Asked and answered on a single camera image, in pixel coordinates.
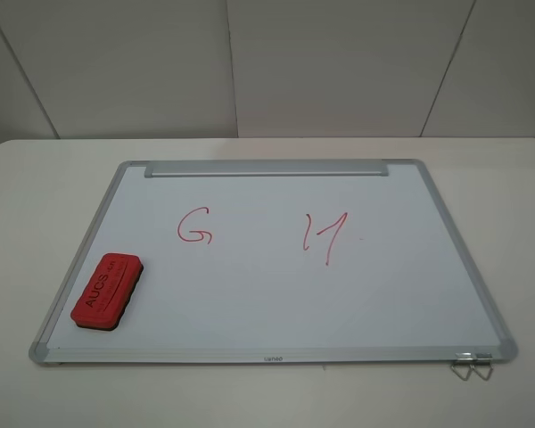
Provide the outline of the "left silver binder clip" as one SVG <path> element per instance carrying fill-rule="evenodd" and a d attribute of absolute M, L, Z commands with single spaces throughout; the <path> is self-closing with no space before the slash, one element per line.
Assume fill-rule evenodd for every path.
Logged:
<path fill-rule="evenodd" d="M 458 352 L 450 365 L 450 370 L 460 380 L 467 382 L 473 372 L 475 355 L 472 352 Z"/>

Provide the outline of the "silver binder clip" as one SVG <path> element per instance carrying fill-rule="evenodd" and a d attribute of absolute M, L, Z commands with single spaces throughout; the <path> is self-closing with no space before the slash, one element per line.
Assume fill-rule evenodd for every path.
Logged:
<path fill-rule="evenodd" d="M 470 368 L 484 382 L 488 382 L 494 372 L 493 361 L 491 353 L 475 353 Z"/>
<path fill-rule="evenodd" d="M 460 380 L 467 382 L 473 372 L 475 355 L 472 352 L 458 352 L 450 365 L 450 370 Z"/>

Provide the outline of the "red whiteboard eraser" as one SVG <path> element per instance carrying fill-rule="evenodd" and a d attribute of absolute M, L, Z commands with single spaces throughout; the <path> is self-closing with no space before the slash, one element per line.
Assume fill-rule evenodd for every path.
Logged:
<path fill-rule="evenodd" d="M 83 329 L 116 329 L 143 271 L 135 255 L 104 254 L 70 312 L 71 320 Z"/>

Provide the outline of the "grey whiteboard pen tray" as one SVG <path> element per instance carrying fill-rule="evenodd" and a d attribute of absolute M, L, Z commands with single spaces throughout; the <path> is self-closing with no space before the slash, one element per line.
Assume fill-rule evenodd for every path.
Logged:
<path fill-rule="evenodd" d="M 150 161 L 147 178 L 161 177 L 387 177 L 383 160 L 163 160 Z"/>

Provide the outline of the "white aluminium-framed whiteboard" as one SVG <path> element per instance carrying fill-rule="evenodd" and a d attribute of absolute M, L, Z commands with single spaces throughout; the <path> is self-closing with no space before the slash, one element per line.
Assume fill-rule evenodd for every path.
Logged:
<path fill-rule="evenodd" d="M 518 349 L 424 163 L 387 177 L 147 178 L 119 165 L 30 358 L 38 364 L 509 361 Z M 119 326 L 70 312 L 106 253 L 144 271 Z"/>

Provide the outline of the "right silver binder clip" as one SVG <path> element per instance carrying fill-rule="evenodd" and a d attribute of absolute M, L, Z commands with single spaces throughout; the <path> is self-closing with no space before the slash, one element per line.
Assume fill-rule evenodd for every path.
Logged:
<path fill-rule="evenodd" d="M 494 372 L 493 361 L 491 353 L 475 353 L 470 368 L 484 382 L 488 382 Z"/>

